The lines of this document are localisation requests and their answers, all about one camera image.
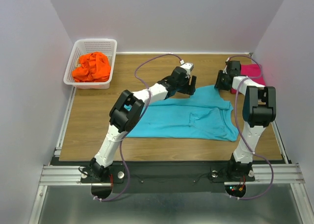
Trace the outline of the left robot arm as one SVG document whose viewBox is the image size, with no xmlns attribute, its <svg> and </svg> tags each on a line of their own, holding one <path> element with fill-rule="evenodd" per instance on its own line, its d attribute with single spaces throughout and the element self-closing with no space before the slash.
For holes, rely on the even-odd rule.
<svg viewBox="0 0 314 224">
<path fill-rule="evenodd" d="M 139 122 L 146 106 L 159 100 L 174 96 L 177 92 L 193 95 L 196 76 L 191 75 L 192 63 L 176 67 L 171 75 L 163 78 L 148 89 L 137 92 L 124 90 L 109 113 L 109 127 L 105 139 L 90 161 L 92 176 L 99 182 L 109 177 L 109 166 L 113 163 L 115 152 L 123 140 Z"/>
</svg>

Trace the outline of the cyan blue t-shirt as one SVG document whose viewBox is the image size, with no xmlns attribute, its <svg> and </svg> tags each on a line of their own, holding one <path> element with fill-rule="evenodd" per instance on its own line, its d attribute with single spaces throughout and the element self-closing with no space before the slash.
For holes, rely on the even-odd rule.
<svg viewBox="0 0 314 224">
<path fill-rule="evenodd" d="M 151 103 L 129 138 L 191 138 L 234 142 L 238 130 L 231 120 L 230 101 L 214 86 L 196 89 L 186 99 Z"/>
</svg>

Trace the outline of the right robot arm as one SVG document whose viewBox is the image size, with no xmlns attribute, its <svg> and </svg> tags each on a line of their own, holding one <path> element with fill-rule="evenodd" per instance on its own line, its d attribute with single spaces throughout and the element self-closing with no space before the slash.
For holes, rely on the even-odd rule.
<svg viewBox="0 0 314 224">
<path fill-rule="evenodd" d="M 255 82 L 241 74 L 241 63 L 226 60 L 226 67 L 218 72 L 215 89 L 235 90 L 235 98 L 244 96 L 242 117 L 244 128 L 239 131 L 240 141 L 226 167 L 226 176 L 231 180 L 252 177 L 252 162 L 255 148 L 265 129 L 276 118 L 276 89 Z"/>
</svg>

